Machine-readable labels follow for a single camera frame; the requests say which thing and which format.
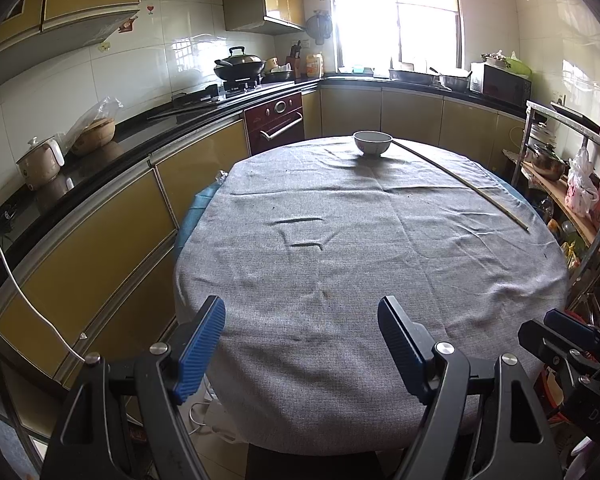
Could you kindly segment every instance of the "cabinet handle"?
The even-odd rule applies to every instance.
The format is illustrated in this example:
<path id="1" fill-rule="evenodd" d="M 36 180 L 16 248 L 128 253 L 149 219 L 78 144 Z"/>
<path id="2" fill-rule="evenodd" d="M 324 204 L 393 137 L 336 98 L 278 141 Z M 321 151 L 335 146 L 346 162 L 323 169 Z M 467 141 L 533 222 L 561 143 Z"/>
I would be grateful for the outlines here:
<path id="1" fill-rule="evenodd" d="M 287 126 L 283 126 L 278 131 L 276 131 L 274 134 L 269 135 L 267 132 L 263 132 L 261 130 L 260 131 L 260 135 L 263 136 L 267 140 L 273 140 L 273 139 L 275 139 L 280 134 L 285 133 L 289 128 L 293 128 L 294 126 L 296 126 L 296 124 L 300 124 L 302 122 L 302 114 L 300 112 L 296 112 L 296 114 L 298 114 L 298 119 L 296 119 L 295 121 L 289 123 Z"/>

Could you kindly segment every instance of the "countertop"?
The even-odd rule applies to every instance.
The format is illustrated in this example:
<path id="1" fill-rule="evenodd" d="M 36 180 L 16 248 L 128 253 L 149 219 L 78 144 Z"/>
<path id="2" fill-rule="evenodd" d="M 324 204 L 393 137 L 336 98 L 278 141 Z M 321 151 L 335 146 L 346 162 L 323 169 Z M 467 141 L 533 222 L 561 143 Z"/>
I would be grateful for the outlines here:
<path id="1" fill-rule="evenodd" d="M 84 158 L 68 154 L 61 173 L 45 186 L 53 185 L 55 189 L 34 192 L 23 186 L 0 206 L 0 244 L 10 267 L 15 268 L 43 236 L 75 207 L 155 150 L 202 126 L 240 113 L 274 96 L 316 88 L 318 85 L 391 86 L 452 97 L 525 117 L 524 108 L 485 99 L 472 92 L 449 92 L 381 78 L 339 74 L 326 74 L 321 80 L 305 79 L 262 88 L 248 92 L 244 97 L 220 101 L 205 108 L 187 110 L 174 108 L 172 103 L 167 103 L 117 124 L 113 140 L 96 152 Z M 0 286 L 6 279 L 6 271 L 0 264 Z"/>

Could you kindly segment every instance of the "bolt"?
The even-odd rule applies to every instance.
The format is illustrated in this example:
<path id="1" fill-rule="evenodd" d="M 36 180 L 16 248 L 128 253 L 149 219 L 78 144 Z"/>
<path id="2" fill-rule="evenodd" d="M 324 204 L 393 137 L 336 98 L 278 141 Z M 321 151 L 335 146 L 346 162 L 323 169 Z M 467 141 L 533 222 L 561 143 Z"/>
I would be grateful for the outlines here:
<path id="1" fill-rule="evenodd" d="M 84 362 L 89 366 L 95 366 L 100 362 L 100 354 L 98 354 L 97 352 L 89 352 L 84 357 Z"/>
<path id="2" fill-rule="evenodd" d="M 502 354 L 502 361 L 504 364 L 509 366 L 515 366 L 518 364 L 518 358 L 513 354 Z"/>
<path id="3" fill-rule="evenodd" d="M 449 355 L 452 354 L 456 349 L 451 343 L 442 342 L 436 345 L 436 350 L 441 354 Z"/>
<path id="4" fill-rule="evenodd" d="M 149 352 L 151 352 L 153 355 L 160 355 L 160 354 L 164 354 L 167 350 L 169 349 L 169 347 L 167 346 L 167 343 L 154 343 L 151 346 L 149 346 Z"/>

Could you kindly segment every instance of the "tablecloth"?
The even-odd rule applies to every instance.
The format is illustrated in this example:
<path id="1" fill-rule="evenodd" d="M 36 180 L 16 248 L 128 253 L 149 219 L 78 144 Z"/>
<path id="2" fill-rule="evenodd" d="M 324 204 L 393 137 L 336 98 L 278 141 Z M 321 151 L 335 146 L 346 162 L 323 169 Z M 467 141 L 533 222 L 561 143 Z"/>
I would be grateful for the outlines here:
<path id="1" fill-rule="evenodd" d="M 560 247 L 528 205 L 464 156 L 409 142 L 529 226 L 391 145 L 362 156 L 351 137 L 283 146 L 238 162 L 176 264 L 178 320 L 209 294 L 226 325 L 208 376 L 241 435 L 296 454 L 407 446 L 424 407 L 378 329 L 393 294 L 435 340 L 466 355 L 539 362 L 516 333 L 564 306 Z M 468 402 L 471 418 L 477 402 Z"/>

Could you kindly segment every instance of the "microwave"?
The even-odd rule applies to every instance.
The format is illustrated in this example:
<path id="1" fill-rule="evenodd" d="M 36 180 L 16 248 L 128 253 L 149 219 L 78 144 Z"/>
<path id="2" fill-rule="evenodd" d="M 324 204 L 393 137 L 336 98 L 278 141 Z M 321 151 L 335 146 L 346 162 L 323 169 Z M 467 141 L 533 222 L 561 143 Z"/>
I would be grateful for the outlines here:
<path id="1" fill-rule="evenodd" d="M 486 97 L 526 108 L 531 81 L 487 63 L 471 63 L 471 90 Z"/>

